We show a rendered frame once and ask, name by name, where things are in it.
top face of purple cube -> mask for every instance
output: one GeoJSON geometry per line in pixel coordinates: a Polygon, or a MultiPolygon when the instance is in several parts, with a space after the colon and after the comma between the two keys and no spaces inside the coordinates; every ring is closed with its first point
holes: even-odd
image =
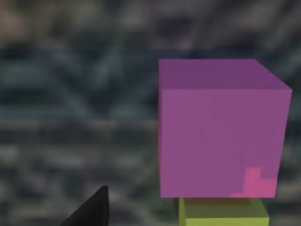
{"type": "Polygon", "coordinates": [[[162,59],[159,70],[161,89],[290,89],[254,59],[162,59]]]}

blurry dark backdrop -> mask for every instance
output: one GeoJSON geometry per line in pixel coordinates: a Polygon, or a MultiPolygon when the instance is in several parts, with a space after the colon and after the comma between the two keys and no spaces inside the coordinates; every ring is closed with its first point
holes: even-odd
{"type": "Polygon", "coordinates": [[[100,186],[111,225],[158,194],[159,58],[254,57],[293,89],[271,225],[301,223],[301,2],[0,0],[0,225],[55,226],[100,186]]]}

purple cube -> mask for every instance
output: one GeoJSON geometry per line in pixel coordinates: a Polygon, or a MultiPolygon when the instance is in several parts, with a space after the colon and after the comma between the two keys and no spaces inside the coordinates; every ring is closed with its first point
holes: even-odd
{"type": "Polygon", "coordinates": [[[253,59],[160,60],[161,197],[274,197],[291,93],[253,59]]]}

black pointed object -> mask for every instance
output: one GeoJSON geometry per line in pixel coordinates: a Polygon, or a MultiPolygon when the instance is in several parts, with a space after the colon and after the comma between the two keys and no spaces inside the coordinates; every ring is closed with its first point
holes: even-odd
{"type": "Polygon", "coordinates": [[[108,226],[109,188],[102,186],[81,205],[61,226],[108,226]]]}

front face of yellow block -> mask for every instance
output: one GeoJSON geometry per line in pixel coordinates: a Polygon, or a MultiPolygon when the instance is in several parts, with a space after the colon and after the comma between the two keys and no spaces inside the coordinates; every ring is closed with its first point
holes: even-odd
{"type": "Polygon", "coordinates": [[[180,226],[268,226],[260,199],[179,199],[180,226]]]}

